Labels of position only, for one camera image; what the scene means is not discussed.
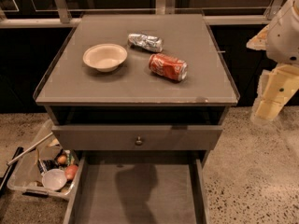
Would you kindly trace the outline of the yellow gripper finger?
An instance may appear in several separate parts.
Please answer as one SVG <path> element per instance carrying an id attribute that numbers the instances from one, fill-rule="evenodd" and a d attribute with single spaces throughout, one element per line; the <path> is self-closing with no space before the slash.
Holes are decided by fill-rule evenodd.
<path id="1" fill-rule="evenodd" d="M 257 35 L 251 38 L 246 47 L 254 50 L 266 50 L 266 39 L 269 26 L 266 25 Z"/>
<path id="2" fill-rule="evenodd" d="M 273 121 L 299 91 L 299 66 L 279 63 L 272 71 L 263 70 L 257 98 L 251 111 L 252 122 Z"/>

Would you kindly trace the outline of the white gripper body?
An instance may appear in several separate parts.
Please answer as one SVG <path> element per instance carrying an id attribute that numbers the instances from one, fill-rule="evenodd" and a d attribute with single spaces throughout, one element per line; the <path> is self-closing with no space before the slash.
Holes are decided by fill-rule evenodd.
<path id="1" fill-rule="evenodd" d="M 299 64 L 299 0 L 287 0 L 269 23 L 266 55 L 277 63 Z"/>

